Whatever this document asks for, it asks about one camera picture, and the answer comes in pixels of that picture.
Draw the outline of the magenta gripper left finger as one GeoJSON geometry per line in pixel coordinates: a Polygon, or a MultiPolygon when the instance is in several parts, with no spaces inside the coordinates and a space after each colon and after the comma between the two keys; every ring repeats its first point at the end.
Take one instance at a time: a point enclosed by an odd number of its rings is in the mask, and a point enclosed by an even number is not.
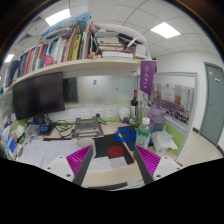
{"type": "Polygon", "coordinates": [[[56,176],[81,186],[93,157],[93,146],[86,146],[67,157],[59,156],[53,160],[46,170],[56,176]]]}

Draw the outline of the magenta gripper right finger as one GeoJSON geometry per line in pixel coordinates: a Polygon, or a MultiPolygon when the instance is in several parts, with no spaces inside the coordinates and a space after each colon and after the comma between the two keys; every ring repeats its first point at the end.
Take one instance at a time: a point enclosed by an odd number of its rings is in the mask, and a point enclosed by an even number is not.
{"type": "Polygon", "coordinates": [[[160,157],[140,146],[135,146],[134,158],[137,161],[145,185],[182,169],[169,156],[160,157]]]}

